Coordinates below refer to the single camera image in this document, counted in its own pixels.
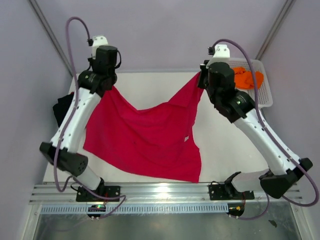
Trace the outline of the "magenta t shirt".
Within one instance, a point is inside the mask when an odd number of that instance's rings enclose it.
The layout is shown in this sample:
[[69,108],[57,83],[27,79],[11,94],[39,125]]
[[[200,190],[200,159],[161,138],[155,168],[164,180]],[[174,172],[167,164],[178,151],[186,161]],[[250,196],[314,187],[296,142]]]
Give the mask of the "magenta t shirt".
[[202,160],[193,126],[203,90],[194,75],[171,99],[138,110],[113,87],[86,125],[84,150],[136,175],[198,183]]

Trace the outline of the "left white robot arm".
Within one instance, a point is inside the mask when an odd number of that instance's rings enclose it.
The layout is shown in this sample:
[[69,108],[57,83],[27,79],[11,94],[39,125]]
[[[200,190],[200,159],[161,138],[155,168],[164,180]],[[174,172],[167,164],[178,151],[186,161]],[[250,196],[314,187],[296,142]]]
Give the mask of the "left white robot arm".
[[82,134],[87,123],[104,96],[117,81],[116,69],[122,63],[119,50],[111,45],[101,45],[89,59],[91,69],[75,75],[75,90],[66,115],[51,138],[42,142],[39,150],[53,166],[57,184],[58,171],[82,185],[94,201],[105,199],[105,182],[88,165],[88,157],[78,153]]

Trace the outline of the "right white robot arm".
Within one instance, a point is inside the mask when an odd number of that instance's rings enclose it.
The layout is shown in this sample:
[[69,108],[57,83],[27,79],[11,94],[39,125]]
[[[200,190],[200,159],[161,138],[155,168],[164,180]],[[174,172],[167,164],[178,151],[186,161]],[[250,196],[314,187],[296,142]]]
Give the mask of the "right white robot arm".
[[214,108],[250,139],[268,166],[263,171],[239,171],[227,178],[224,193],[228,198],[235,199],[247,191],[264,191],[279,199],[313,166],[309,158],[283,153],[288,147],[268,128],[249,94],[236,89],[235,72],[227,63],[205,60],[200,64],[197,86],[207,92]]

